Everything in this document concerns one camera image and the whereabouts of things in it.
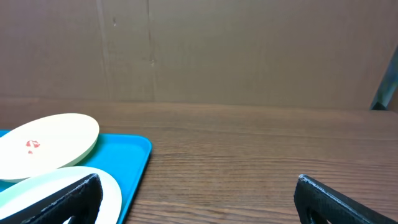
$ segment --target tray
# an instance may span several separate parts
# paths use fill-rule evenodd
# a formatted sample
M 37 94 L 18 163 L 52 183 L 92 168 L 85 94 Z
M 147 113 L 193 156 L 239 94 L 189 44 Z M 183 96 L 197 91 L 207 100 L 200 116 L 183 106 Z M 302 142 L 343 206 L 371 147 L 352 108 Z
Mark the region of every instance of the tray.
M 0 137 L 6 130 L 0 130 Z M 88 166 L 109 173 L 119 184 L 122 207 L 117 224 L 124 223 L 139 181 L 149 160 L 152 144 L 142 136 L 100 134 L 94 149 L 76 166 Z M 14 183 L 0 180 L 0 192 Z

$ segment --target brown tabletop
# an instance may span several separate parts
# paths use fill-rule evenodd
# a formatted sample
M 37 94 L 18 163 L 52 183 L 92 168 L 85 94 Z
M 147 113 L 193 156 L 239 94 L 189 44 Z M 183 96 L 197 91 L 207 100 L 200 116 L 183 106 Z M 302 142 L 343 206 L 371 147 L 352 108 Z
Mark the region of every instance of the brown tabletop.
M 71 112 L 152 141 L 127 223 L 299 223 L 299 174 L 398 220 L 393 112 L 0 98 L 0 129 Z

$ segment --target white plate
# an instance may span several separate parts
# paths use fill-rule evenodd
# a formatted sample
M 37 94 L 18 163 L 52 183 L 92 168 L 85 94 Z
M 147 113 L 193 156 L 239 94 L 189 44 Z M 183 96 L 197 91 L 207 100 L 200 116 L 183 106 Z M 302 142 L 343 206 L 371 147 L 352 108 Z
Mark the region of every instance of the white plate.
M 0 193 L 0 220 L 63 189 L 89 174 L 98 174 L 103 199 L 96 224 L 117 222 L 122 205 L 118 183 L 105 171 L 92 167 L 66 167 L 19 182 Z
M 58 114 L 24 124 L 0 138 L 0 180 L 18 182 L 73 166 L 94 147 L 100 127 L 83 114 Z

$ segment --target teal object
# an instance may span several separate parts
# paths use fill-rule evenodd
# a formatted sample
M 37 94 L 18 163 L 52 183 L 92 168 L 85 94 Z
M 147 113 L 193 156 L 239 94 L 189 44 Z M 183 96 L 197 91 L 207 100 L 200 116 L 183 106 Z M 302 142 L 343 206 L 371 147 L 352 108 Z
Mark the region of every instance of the teal object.
M 0 130 L 0 137 L 9 131 Z M 128 134 L 100 134 L 94 149 L 76 166 L 109 173 L 119 184 L 122 207 L 117 224 L 124 223 L 152 151 L 147 138 Z M 0 180 L 0 192 L 14 185 Z

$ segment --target brown cardboard backdrop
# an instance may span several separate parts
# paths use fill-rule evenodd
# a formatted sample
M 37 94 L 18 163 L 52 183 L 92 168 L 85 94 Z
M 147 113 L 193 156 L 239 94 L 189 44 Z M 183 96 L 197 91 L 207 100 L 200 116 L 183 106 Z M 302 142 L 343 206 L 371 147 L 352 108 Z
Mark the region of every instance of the brown cardboard backdrop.
M 0 96 L 368 109 L 395 0 L 0 2 Z

